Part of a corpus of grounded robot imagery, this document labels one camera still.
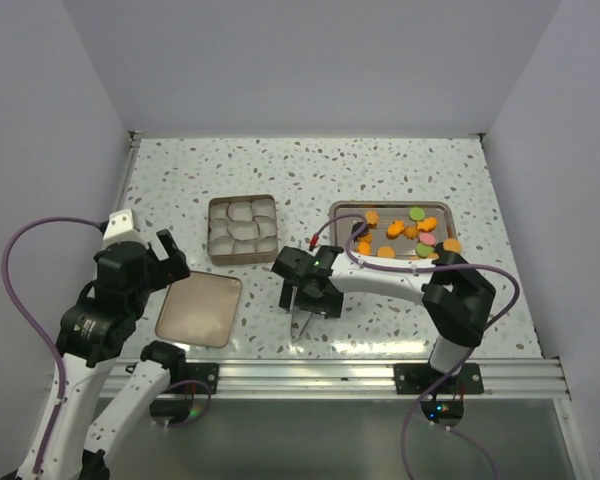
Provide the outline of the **metal tongs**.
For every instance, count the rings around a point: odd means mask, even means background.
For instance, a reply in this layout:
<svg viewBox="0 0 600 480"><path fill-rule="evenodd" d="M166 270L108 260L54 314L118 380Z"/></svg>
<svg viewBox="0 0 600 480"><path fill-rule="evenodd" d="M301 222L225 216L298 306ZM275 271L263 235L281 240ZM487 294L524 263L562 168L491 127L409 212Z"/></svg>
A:
<svg viewBox="0 0 600 480"><path fill-rule="evenodd" d="M296 304L296 296L297 296L298 288L293 287L291 293L291 303L290 303L290 336L291 342L298 342L304 335L314 313L311 311L306 311L301 309Z"/></svg>

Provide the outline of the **black sandwich cookie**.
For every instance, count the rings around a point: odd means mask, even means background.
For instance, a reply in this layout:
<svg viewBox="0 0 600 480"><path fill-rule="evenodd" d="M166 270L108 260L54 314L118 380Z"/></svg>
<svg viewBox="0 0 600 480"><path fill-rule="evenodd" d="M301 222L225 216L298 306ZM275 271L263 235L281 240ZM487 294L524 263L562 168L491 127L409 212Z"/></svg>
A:
<svg viewBox="0 0 600 480"><path fill-rule="evenodd" d="M363 222L355 222L351 227L351 235L354 242L362 241L369 234L370 227Z"/></svg>

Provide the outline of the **orange swirl cookie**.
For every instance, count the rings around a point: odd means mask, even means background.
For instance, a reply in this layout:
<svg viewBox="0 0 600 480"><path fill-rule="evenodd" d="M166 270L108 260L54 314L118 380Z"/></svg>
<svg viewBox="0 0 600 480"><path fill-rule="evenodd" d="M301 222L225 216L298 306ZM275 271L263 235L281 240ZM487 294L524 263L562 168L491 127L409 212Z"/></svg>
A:
<svg viewBox="0 0 600 480"><path fill-rule="evenodd" d="M376 211L369 210L365 213L365 219L371 228L376 228L379 221L379 215Z"/></svg>

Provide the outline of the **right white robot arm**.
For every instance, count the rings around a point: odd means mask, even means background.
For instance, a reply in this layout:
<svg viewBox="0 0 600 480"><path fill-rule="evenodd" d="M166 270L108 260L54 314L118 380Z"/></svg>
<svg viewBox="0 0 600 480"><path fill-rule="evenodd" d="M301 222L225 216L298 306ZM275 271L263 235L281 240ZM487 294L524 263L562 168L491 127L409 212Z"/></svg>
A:
<svg viewBox="0 0 600 480"><path fill-rule="evenodd" d="M338 246L315 253L286 246L272 272L282 280L279 306L307 317L339 318L347 294L367 293L425 308L438 337L425 369L431 389L448 392L462 364L483 339L495 288L459 254L405 261L376 258Z"/></svg>

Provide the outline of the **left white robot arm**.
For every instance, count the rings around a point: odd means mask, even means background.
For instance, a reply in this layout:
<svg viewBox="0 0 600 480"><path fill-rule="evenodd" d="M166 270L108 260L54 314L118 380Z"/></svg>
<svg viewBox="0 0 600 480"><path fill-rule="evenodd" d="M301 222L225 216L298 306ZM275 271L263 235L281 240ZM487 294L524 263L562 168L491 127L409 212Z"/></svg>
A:
<svg viewBox="0 0 600 480"><path fill-rule="evenodd" d="M171 233L163 229L156 236L164 259L136 239L105 241L95 254L95 277L63 314L50 344L55 370L49 397L26 457L10 478L108 478L107 463L140 414L160 393L177 392L187 383L184 351L153 341L113 404L94 414L149 297L190 275Z"/></svg>

